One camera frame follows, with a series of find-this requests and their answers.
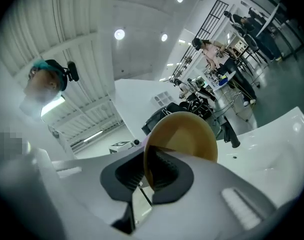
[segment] white wall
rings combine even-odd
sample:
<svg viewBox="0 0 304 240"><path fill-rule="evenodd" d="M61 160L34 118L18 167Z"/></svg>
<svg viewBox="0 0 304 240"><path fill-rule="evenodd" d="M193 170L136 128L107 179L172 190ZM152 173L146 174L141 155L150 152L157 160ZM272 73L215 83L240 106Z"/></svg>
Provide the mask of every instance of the white wall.
<svg viewBox="0 0 304 240"><path fill-rule="evenodd" d="M180 89L172 83L133 79L115 81L115 91L110 98L131 134L139 141L146 137L142 130L144 123L158 110L151 98L165 91L179 104Z"/></svg>
<svg viewBox="0 0 304 240"><path fill-rule="evenodd" d="M174 70L177 67L176 64L181 61L182 57L184 56L186 50L189 47L188 43L192 42L194 37L195 37L195 35L193 33L187 31L186 29L183 29L179 39L184 40L185 43L178 42L179 39L177 40L177 43L175 44L175 46L170 54L170 57L168 58L168 61L167 61L167 64L173 63L174 65L167 66L167 64L166 64L160 79L162 79L162 78L168 79L168 77L172 76Z"/></svg>
<svg viewBox="0 0 304 240"><path fill-rule="evenodd" d="M133 141L134 139L135 138L127 129L126 125L124 125L118 130L104 136L94 144L78 152L76 157L78 159L84 159L108 155L110 153L109 146L117 142Z"/></svg>
<svg viewBox="0 0 304 240"><path fill-rule="evenodd" d="M138 79L138 80L153 80L153 75L152 73L145 73L145 74L140 74L136 76L129 77L127 79Z"/></svg>
<svg viewBox="0 0 304 240"><path fill-rule="evenodd" d="M186 21L193 11L198 0L184 0L182 3L176 3L175 12L172 15L171 21L163 31L170 33L166 42L163 43L158 51L157 61L153 65L153 79L160 80L164 66L169 58L170 52L173 50L178 39L177 37L182 32Z"/></svg>

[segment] metal railing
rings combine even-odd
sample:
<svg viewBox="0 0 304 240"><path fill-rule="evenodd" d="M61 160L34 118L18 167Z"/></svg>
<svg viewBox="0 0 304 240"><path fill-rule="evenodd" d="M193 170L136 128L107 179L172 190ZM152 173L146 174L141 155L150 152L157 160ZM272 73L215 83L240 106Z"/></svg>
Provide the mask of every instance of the metal railing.
<svg viewBox="0 0 304 240"><path fill-rule="evenodd" d="M210 13L208 14L201 28L197 32L196 37L203 40L207 39L211 35L215 27L217 26L219 20L221 19L224 11L227 8L228 8L227 3L224 3L221 0L216 0ZM174 73L171 77L171 82L174 81L174 79L179 78L184 73L188 65L191 64L196 54L197 54L197 50L192 45L190 45L187 51L185 52L185 54L183 55L183 58L179 62L179 65L174 70Z"/></svg>

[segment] brown bowl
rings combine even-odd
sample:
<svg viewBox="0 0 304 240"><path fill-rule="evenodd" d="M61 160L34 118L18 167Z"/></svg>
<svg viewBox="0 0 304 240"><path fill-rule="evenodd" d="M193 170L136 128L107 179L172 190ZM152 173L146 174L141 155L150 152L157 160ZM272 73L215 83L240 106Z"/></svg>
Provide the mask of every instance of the brown bowl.
<svg viewBox="0 0 304 240"><path fill-rule="evenodd" d="M176 112L163 118L151 131L144 148L144 173L153 188L153 175L148 166L150 146L217 161L214 132L208 123L190 112Z"/></svg>

